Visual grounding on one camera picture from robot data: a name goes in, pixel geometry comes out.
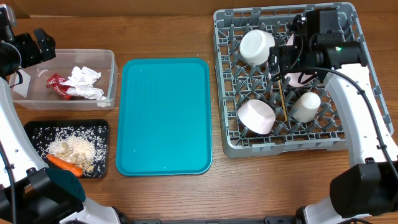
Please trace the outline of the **wooden chopstick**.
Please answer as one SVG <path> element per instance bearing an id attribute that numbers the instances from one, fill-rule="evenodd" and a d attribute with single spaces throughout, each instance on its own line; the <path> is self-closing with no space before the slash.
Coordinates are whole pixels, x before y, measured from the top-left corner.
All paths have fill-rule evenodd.
<path id="1" fill-rule="evenodd" d="M 280 97 L 281 97 L 282 109 L 283 109 L 283 113 L 284 113 L 284 121 L 288 121 L 286 107 L 285 107 L 285 100 L 284 100 L 284 92 L 282 90 L 282 83 L 280 80 L 278 81 L 278 86 L 279 86 L 279 93 L 280 93 Z"/>

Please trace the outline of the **white bowl with food scraps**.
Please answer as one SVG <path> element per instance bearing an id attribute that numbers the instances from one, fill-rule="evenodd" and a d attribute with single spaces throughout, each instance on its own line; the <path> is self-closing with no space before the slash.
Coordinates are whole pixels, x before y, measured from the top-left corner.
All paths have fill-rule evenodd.
<path id="1" fill-rule="evenodd" d="M 239 52 L 248 65 L 261 65 L 267 61 L 270 48 L 274 46 L 272 34 L 256 29 L 243 36 Z"/>

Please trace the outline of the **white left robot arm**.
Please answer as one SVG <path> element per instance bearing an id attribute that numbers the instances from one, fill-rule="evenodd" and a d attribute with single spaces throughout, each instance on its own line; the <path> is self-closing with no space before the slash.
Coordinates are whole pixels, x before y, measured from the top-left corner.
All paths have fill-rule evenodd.
<path id="1" fill-rule="evenodd" d="M 1 5 L 1 218 L 12 223 L 129 223 L 114 207 L 85 195 L 69 170 L 50 168 L 37 154 L 16 113 L 7 76 L 55 58 L 43 29 L 14 35 L 16 17 Z"/>

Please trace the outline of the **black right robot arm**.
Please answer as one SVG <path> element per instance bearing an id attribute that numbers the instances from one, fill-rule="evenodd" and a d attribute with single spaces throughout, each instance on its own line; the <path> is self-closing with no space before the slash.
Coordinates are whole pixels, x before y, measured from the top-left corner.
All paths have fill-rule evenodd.
<path id="1" fill-rule="evenodd" d="M 275 80 L 287 74 L 322 82 L 340 118 L 350 167 L 322 201 L 300 208 L 295 223 L 352 223 L 397 210 L 397 144 L 370 84 L 364 43 L 344 36 L 335 8 L 308 11 L 290 24 L 292 45 L 270 49 Z"/>

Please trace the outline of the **pink small bowl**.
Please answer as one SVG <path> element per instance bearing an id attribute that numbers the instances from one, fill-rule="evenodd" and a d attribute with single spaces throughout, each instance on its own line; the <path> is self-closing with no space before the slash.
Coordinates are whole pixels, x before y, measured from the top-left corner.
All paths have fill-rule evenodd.
<path id="1" fill-rule="evenodd" d="M 251 99 L 238 110 L 239 120 L 251 131 L 258 134 L 269 134 L 276 116 L 274 110 L 261 100 Z"/>

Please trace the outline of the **white plastic cup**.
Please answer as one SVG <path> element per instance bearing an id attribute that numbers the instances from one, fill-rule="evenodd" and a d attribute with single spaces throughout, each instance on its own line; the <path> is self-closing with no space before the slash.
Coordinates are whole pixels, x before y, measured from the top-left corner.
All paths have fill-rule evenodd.
<path id="1" fill-rule="evenodd" d="M 293 105 L 293 108 L 296 109 L 293 118 L 302 123 L 311 121 L 315 117 L 320 104 L 321 99 L 316 93 L 304 93 Z"/>

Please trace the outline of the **white tissue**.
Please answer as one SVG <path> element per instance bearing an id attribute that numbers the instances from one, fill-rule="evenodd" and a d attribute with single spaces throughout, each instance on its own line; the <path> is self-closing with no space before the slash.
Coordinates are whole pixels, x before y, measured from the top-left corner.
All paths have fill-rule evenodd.
<path id="1" fill-rule="evenodd" d="M 97 106 L 105 108 L 110 106 L 110 102 L 106 99 L 104 90 L 94 87 L 100 78 L 101 72 L 75 66 L 67 80 L 60 84 L 67 87 L 66 94 L 71 95 L 73 100 L 95 100 L 99 101 Z"/>

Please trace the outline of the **grey dishwasher rack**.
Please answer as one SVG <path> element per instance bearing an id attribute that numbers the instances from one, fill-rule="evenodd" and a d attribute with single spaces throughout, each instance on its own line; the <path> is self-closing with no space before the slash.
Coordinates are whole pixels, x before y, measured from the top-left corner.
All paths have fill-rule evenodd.
<path id="1" fill-rule="evenodd" d="M 271 156 L 306 149 L 335 151 L 348 149 L 345 133 L 336 106 L 318 80 L 300 88 L 282 81 L 288 121 L 284 121 L 278 82 L 271 80 L 267 65 L 248 65 L 239 53 L 245 34 L 263 30 L 272 34 L 277 45 L 285 45 L 291 36 L 289 24 L 297 15 L 314 9 L 335 8 L 344 36 L 349 40 L 366 41 L 355 7 L 349 2 L 301 4 L 290 6 L 220 9 L 214 13 L 214 48 L 221 137 L 224 153 L 230 158 Z M 388 133 L 394 132 L 384 96 L 370 63 L 370 84 Z M 295 102 L 307 92 L 316 93 L 321 104 L 315 117 L 306 123 L 293 118 Z M 257 134 L 239 120 L 237 110 L 251 99 L 267 103 L 276 115 L 269 134 Z"/>

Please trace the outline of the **large white plate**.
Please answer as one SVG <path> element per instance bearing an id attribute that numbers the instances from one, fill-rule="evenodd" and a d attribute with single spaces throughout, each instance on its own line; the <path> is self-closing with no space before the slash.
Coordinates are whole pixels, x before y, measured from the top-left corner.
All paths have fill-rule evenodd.
<path id="1" fill-rule="evenodd" d="M 293 45 L 294 44 L 294 35 L 291 35 L 286 43 L 286 45 Z M 292 87 L 296 87 L 296 88 L 300 88 L 304 85 L 306 85 L 307 83 L 301 84 L 299 83 L 299 76 L 300 76 L 300 72 L 298 73 L 288 73 L 285 76 L 285 79 L 287 79 L 288 77 L 290 78 L 288 84 Z"/>

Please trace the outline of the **orange carrot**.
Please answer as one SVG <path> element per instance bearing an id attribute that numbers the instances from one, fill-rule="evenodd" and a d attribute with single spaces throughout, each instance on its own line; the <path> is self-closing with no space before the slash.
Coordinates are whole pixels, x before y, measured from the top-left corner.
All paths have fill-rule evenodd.
<path id="1" fill-rule="evenodd" d="M 67 161 L 64 161 L 62 159 L 59 159 L 58 157 L 55 157 L 51 154 L 47 154 L 47 159 L 56 165 L 57 167 L 70 171 L 72 174 L 74 174 L 76 177 L 80 178 L 83 176 L 83 169 L 76 166 L 75 164 L 69 163 Z"/>

